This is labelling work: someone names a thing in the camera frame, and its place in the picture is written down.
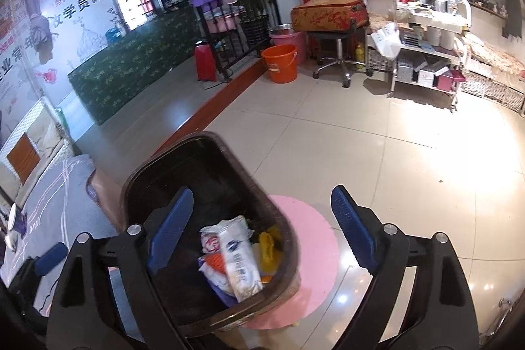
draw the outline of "brown pillow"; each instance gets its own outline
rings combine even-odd
[[[40,161],[38,153],[32,146],[29,137],[26,133],[22,134],[20,140],[15,144],[15,147],[7,155],[7,160],[11,163],[12,167],[15,168],[20,181],[24,184],[27,177],[30,176],[35,166]]]

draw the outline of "black plant pot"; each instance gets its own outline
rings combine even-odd
[[[268,14],[259,16],[244,15],[241,17],[241,27],[250,48],[263,43],[268,44],[270,41]]]

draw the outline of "floral suitcase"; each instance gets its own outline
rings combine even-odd
[[[345,32],[352,20],[357,27],[368,24],[363,0],[311,0],[293,8],[291,17],[298,32]]]

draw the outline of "brown trash can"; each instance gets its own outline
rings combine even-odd
[[[219,136],[189,135],[139,167],[120,198],[129,224],[144,223],[186,186],[193,191],[192,216],[168,266],[152,277],[159,299],[173,323],[187,337],[209,334],[248,322],[282,304],[297,291],[298,247],[286,217],[251,178]],[[227,308],[200,273],[199,230],[244,215],[254,238],[276,225],[283,237],[283,259],[272,281],[258,294]]]

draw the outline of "orange bucket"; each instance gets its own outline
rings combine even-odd
[[[275,83],[288,83],[297,79],[297,49],[293,45],[276,45],[266,48],[262,58]]]

